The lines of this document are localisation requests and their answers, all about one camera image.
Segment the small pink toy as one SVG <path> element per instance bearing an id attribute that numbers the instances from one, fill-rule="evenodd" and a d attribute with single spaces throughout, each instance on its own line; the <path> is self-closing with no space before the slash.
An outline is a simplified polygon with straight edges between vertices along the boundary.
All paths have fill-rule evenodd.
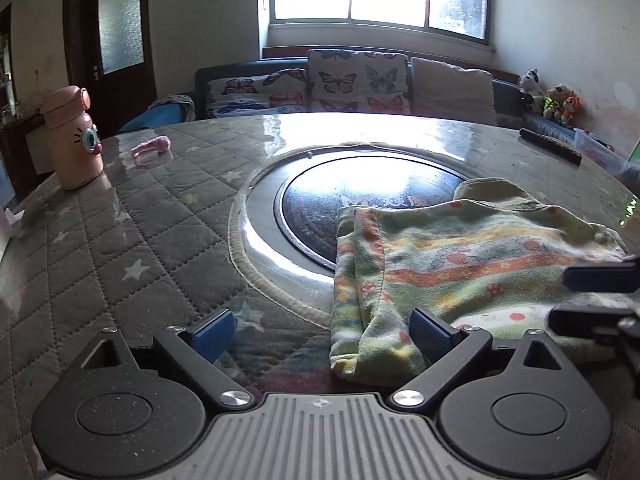
<path id="1" fill-rule="evenodd" d="M 156 136 L 155 138 L 136 145 L 131 151 L 132 158 L 138 158 L 149 153 L 166 153 L 170 150 L 171 142 L 168 136 Z"/>

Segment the upright butterfly print cushion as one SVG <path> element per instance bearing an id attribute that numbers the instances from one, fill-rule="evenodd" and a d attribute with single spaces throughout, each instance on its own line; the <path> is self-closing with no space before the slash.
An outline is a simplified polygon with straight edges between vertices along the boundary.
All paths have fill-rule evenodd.
<path id="1" fill-rule="evenodd" d="M 308 108 L 323 113 L 409 115 L 409 60 L 401 53 L 308 51 Z"/>

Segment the plain beige cushion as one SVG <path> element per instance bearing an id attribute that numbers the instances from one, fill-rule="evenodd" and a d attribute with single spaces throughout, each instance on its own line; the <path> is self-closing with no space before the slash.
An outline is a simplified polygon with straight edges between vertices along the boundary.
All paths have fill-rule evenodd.
<path id="1" fill-rule="evenodd" d="M 413 114 L 497 125 L 492 76 L 486 70 L 411 59 Z"/>

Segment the black white plush cow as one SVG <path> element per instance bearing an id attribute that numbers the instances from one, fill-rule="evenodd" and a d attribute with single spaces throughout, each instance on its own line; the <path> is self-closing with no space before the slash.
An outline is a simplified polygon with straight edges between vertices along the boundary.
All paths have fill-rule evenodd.
<path id="1" fill-rule="evenodd" d="M 531 112 L 541 115 L 544 109 L 544 92 L 539 84 L 538 70 L 528 70 L 521 76 L 520 82 L 521 97 L 524 106 Z"/>

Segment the dark wooden cabinet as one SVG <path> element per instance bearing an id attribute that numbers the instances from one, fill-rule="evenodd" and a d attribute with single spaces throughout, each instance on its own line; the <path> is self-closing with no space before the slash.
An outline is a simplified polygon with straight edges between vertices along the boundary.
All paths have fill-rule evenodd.
<path id="1" fill-rule="evenodd" d="M 37 174 L 27 135 L 43 125 L 39 115 L 24 116 L 17 99 L 11 44 L 12 6 L 1 10 L 1 161 L 14 192 L 24 200 L 44 180 Z"/>

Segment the black remote control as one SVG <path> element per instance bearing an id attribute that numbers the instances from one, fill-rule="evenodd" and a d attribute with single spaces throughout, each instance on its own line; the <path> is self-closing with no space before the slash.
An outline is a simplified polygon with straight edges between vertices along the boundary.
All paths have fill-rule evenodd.
<path id="1" fill-rule="evenodd" d="M 546 152 L 558 156 L 574 166 L 579 166 L 582 163 L 582 154 L 555 138 L 544 136 L 543 134 L 530 131 L 526 128 L 518 130 L 518 134 L 524 141 L 538 146 L 538 148 L 542 148 Z"/>

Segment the colourful patterned child's shirt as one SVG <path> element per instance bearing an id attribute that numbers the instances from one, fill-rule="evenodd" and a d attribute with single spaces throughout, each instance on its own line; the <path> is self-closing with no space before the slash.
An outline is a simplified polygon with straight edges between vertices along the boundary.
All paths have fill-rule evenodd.
<path id="1" fill-rule="evenodd" d="M 434 206 L 344 207 L 336 241 L 330 367 L 360 384 L 398 387 L 431 365 L 409 333 L 417 308 L 516 339 L 546 326 L 556 306 L 639 305 L 634 295 L 562 284 L 568 266 L 626 257 L 614 230 L 503 179 L 466 181 Z"/>

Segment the lying butterfly print cushion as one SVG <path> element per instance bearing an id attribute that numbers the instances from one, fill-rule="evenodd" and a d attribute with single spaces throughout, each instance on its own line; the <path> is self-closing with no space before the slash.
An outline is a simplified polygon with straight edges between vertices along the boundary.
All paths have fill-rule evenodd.
<path id="1" fill-rule="evenodd" d="M 268 75 L 214 79 L 207 83 L 207 118 L 303 113 L 307 71 L 286 68 Z"/>

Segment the blue sofa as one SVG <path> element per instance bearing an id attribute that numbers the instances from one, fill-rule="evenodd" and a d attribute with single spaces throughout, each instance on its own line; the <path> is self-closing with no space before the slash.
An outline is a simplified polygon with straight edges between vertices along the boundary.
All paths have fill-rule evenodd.
<path id="1" fill-rule="evenodd" d="M 531 70 L 521 84 L 400 53 L 316 49 L 306 58 L 274 58 L 201 68 L 188 94 L 163 96 L 122 126 L 133 132 L 209 118 L 305 112 L 414 115 L 503 128 L 526 128 L 574 144 L 563 105 L 570 89 L 535 92 Z"/>

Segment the clear plastic storage box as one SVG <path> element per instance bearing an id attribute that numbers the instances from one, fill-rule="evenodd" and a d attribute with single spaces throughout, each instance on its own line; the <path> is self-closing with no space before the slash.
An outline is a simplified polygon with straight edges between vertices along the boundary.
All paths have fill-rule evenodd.
<path id="1" fill-rule="evenodd" d="M 574 148 L 630 188 L 639 184 L 639 161 L 628 160 L 612 151 L 608 144 L 582 129 L 575 129 Z"/>

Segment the pink cartoon water bottle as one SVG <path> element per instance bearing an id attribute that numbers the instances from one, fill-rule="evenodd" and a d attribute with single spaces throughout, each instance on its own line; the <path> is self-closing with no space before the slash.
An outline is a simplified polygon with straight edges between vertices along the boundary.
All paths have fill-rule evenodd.
<path id="1" fill-rule="evenodd" d="M 52 92 L 40 108 L 48 127 L 53 167 L 64 190 L 76 190 L 103 170 L 98 128 L 87 113 L 85 88 L 67 86 Z"/>

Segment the black round induction cooktop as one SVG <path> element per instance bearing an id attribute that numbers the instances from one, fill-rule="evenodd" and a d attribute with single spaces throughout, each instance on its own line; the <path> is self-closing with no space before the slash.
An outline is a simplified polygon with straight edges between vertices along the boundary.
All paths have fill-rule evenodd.
<path id="1" fill-rule="evenodd" d="M 273 213 L 292 246 L 313 262 L 333 270 L 340 209 L 433 206 L 451 200 L 465 180 L 456 170 L 405 154 L 338 156 L 296 170 L 280 185 Z"/>

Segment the dark wooden door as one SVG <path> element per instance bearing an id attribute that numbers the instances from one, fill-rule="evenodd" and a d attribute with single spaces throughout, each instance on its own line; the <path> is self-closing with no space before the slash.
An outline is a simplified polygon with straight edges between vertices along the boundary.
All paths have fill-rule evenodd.
<path id="1" fill-rule="evenodd" d="M 88 90 L 102 138 L 157 97 L 149 0 L 63 0 L 67 78 Z"/>

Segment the brown plush bear green vest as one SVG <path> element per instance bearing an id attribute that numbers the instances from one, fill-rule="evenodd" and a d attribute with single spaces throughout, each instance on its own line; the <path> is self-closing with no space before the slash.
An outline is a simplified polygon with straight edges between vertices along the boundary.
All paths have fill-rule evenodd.
<path id="1" fill-rule="evenodd" d="M 563 103 L 572 95 L 572 90 L 566 84 L 556 84 L 547 90 L 542 104 L 542 116 L 558 122 L 563 110 Z"/>

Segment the orange plush toy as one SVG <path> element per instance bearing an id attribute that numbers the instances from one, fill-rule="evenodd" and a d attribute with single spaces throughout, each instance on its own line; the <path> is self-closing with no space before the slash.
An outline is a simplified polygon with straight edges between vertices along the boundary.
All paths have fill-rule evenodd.
<path id="1" fill-rule="evenodd" d="M 580 110 L 579 96 L 572 92 L 562 104 L 559 124 L 567 129 L 574 127 L 574 118 Z"/>

